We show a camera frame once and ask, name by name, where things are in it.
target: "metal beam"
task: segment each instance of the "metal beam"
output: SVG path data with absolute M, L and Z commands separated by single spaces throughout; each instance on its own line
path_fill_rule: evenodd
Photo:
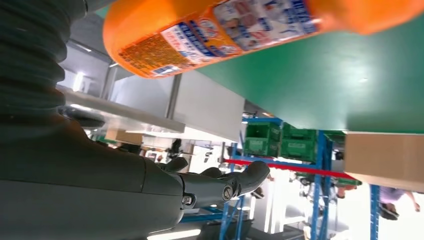
M 193 223 L 193 222 L 220 220 L 222 217 L 223 217 L 222 213 L 190 215 L 190 216 L 183 216 L 180 223 Z

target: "green table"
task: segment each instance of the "green table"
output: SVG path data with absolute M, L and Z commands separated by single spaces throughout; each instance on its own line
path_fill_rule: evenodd
M 335 32 L 198 71 L 295 127 L 424 133 L 424 16 Z

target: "blue metal shelf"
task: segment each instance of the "blue metal shelf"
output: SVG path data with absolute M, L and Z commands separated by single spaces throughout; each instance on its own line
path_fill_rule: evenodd
M 370 196 L 371 196 L 371 219 L 370 219 L 370 239 L 379 239 L 379 220 L 380 220 L 380 186 L 370 185 Z
M 247 123 L 275 123 L 277 125 L 282 125 L 283 121 L 279 118 L 243 118 L 243 122 Z M 240 140 L 243 143 L 243 136 L 240 133 Z M 291 162 L 283 162 L 283 161 L 275 161 L 273 157 L 250 157 L 250 156 L 238 156 L 236 155 L 237 144 L 233 145 L 233 152 L 230 156 L 233 160 L 242 160 L 248 162 L 254 161 L 262 161 L 267 164 L 281 165 L 281 166 L 289 166 L 289 167 L 302 167 L 308 169 L 317 169 L 317 170 L 326 170 L 331 171 L 332 165 L 332 151 L 333 151 L 333 143 L 324 135 L 323 131 L 318 131 L 318 143 L 317 143 L 317 159 L 315 164 L 302 164 L 302 163 L 291 163 Z M 231 164 L 231 171 L 234 170 L 234 164 Z M 311 223 L 311 240 L 326 240 L 328 234 L 328 218 L 329 218 L 329 193 L 331 188 L 331 177 L 324 176 L 324 184 L 323 184 L 323 199 L 324 199 L 324 209 L 322 213 L 322 221 L 320 226 L 320 231 L 318 232 L 318 219 L 319 219 L 319 200 L 321 194 L 321 182 L 322 176 L 319 174 L 315 175 L 314 179 L 314 189 L 313 189 L 313 212 L 312 212 L 312 223 Z M 371 186 L 371 240 L 378 240 L 378 229 L 379 229 L 379 191 L 380 187 L 376 185 Z M 228 206 L 224 207 L 223 217 L 222 217 L 222 226 L 219 240 L 224 240 L 225 232 L 228 228 L 229 223 L 227 223 L 228 219 Z M 237 231 L 241 230 L 241 219 L 237 225 Z M 236 240 L 240 237 L 239 234 L 236 234 Z

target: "robotic hand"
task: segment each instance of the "robotic hand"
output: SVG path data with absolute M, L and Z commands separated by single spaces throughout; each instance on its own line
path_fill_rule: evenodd
M 183 209 L 253 191 L 268 167 L 221 175 L 162 170 L 87 138 L 58 114 L 70 24 L 111 0 L 0 1 L 0 239 L 131 240 Z

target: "person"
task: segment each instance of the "person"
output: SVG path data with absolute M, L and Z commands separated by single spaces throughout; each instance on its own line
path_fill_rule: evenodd
M 348 184 L 337 185 L 336 196 L 338 199 L 344 199 L 346 197 L 346 191 L 351 191 L 354 189 L 357 189 L 356 185 L 348 185 Z
M 416 212 L 421 211 L 421 206 L 415 200 L 414 194 L 411 191 L 381 186 L 380 187 L 380 215 L 387 220 L 398 220 L 399 214 L 396 210 L 395 202 L 403 195 L 407 195 L 413 203 Z

